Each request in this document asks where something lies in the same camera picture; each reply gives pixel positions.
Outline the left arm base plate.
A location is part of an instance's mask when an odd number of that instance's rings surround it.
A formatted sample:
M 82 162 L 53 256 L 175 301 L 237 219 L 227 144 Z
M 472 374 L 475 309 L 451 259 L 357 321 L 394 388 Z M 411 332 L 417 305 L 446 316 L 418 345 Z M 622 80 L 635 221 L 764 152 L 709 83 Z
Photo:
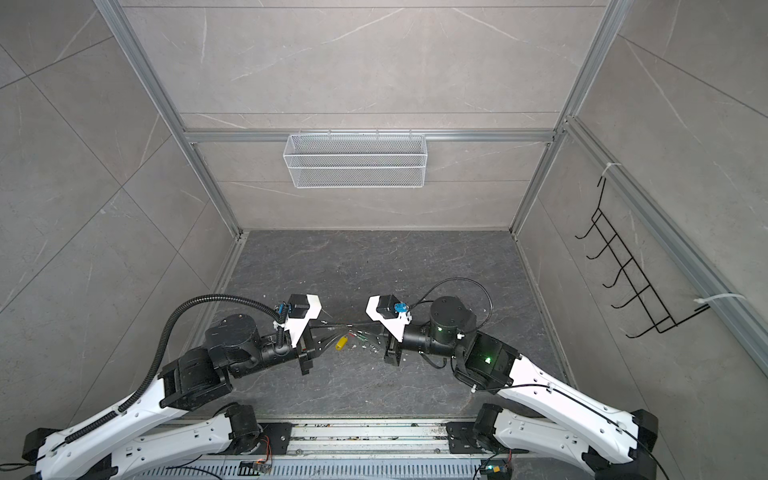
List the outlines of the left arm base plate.
M 293 424 L 290 422 L 268 422 L 261 424 L 261 435 L 253 453 L 265 458 L 267 450 L 270 455 L 283 456 L 287 454 L 291 440 Z

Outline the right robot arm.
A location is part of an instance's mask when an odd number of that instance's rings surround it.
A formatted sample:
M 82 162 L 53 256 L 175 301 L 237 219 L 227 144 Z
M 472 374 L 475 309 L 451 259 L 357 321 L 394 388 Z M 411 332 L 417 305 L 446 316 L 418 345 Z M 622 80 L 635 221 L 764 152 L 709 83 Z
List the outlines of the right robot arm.
M 429 319 L 412 321 L 414 305 L 395 295 L 369 298 L 366 314 L 388 334 L 385 360 L 405 351 L 443 358 L 454 377 L 536 412 L 528 418 L 496 404 L 479 411 L 473 433 L 483 448 L 523 450 L 574 465 L 596 479 L 656 479 L 668 474 L 654 454 L 658 419 L 651 412 L 617 409 L 595 400 L 535 365 L 517 349 L 481 331 L 475 314 L 456 296 L 433 299 Z

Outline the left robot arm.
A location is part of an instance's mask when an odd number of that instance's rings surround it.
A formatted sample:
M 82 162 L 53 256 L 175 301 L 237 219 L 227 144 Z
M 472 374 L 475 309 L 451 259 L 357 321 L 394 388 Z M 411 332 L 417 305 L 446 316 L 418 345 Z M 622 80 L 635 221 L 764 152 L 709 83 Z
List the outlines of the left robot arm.
M 252 317 L 230 315 L 206 331 L 201 346 L 164 364 L 170 336 L 183 314 L 219 302 L 265 314 L 275 333 L 262 336 Z M 29 468 L 33 479 L 124 479 L 187 457 L 253 450 L 261 428 L 253 408 L 243 404 L 231 404 L 185 427 L 159 427 L 229 395 L 234 378 L 293 360 L 302 373 L 309 373 L 321 346 L 310 323 L 321 311 L 319 297 L 312 294 L 293 294 L 276 308 L 224 294 L 185 301 L 170 315 L 149 371 L 131 395 L 73 427 L 28 433 L 21 461 L 2 464 L 2 472 Z

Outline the metal keyring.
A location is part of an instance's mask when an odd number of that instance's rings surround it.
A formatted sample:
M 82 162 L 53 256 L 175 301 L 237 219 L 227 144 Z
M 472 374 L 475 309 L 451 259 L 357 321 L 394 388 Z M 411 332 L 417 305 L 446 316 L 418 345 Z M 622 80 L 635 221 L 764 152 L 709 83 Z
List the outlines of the metal keyring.
M 357 339 L 358 339 L 358 340 L 359 340 L 359 341 L 362 343 L 362 346 L 363 346 L 363 347 L 365 347 L 365 348 L 371 349 L 373 352 L 377 352 L 377 351 L 378 351 L 378 349 L 379 349 L 379 348 L 380 348 L 380 346 L 381 346 L 381 343 L 380 343 L 380 340 L 379 340 L 379 338 L 378 338 L 377 336 L 372 336 L 372 335 L 368 335 L 368 334 L 363 334 L 363 335 L 364 335 L 365 337 L 367 337 L 367 339 L 368 339 L 368 342 L 369 342 L 369 343 L 368 343 L 368 344 L 365 344 L 365 343 L 361 342 L 361 341 L 360 341 L 360 340 L 357 338 Z

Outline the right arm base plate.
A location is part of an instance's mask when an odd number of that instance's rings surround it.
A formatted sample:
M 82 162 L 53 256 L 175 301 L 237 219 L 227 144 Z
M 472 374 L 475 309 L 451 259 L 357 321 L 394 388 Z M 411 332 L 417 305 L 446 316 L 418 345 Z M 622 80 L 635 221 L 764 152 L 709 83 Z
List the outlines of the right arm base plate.
M 502 446 L 496 440 L 490 437 L 478 435 L 474 431 L 473 422 L 447 422 L 444 424 L 448 449 L 451 454 L 479 454 L 501 453 L 501 454 L 527 454 L 525 449 L 510 449 Z

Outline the yellow tagged key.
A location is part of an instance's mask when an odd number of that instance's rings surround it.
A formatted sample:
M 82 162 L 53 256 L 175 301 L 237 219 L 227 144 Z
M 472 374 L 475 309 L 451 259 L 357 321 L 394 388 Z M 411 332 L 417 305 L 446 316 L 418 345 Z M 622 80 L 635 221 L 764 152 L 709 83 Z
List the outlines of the yellow tagged key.
M 343 348 L 346 346 L 347 342 L 348 342 L 348 337 L 347 337 L 347 336 L 342 336 L 342 337 L 341 337 L 341 338 L 340 338 L 340 339 L 337 341 L 337 343 L 336 343 L 336 345 L 335 345 L 335 349 L 336 349 L 337 351 L 341 351 L 341 350 L 342 350 L 342 349 L 343 349 Z

